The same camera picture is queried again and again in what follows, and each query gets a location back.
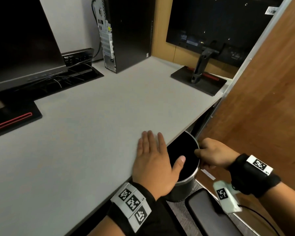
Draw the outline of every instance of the monitor screen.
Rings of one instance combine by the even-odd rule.
[[[240,66],[283,0],[173,0],[166,41]]]
[[[0,0],[0,91],[67,71],[39,0]]]

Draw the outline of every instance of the hand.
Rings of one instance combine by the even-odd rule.
[[[159,148],[152,131],[142,133],[132,171],[133,182],[144,186],[155,200],[173,189],[186,161],[180,156],[172,169],[163,135],[159,132],[157,136]]]
[[[200,148],[194,151],[195,155],[201,158],[201,169],[217,167],[227,168],[240,155],[225,144],[210,138],[204,139]]]

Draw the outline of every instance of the person's left hand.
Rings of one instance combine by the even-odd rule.
[[[186,161],[180,156],[171,168],[163,135],[159,132],[157,136],[159,148],[152,131],[142,133],[132,171],[133,182],[144,186],[155,200],[173,189]]]

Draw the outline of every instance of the white wall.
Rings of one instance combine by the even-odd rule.
[[[99,47],[92,0],[40,0],[61,53]],[[102,50],[94,60],[102,59]]]

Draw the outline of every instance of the black computer side panel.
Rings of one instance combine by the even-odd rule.
[[[155,0],[106,0],[106,3],[118,73],[151,56]]]

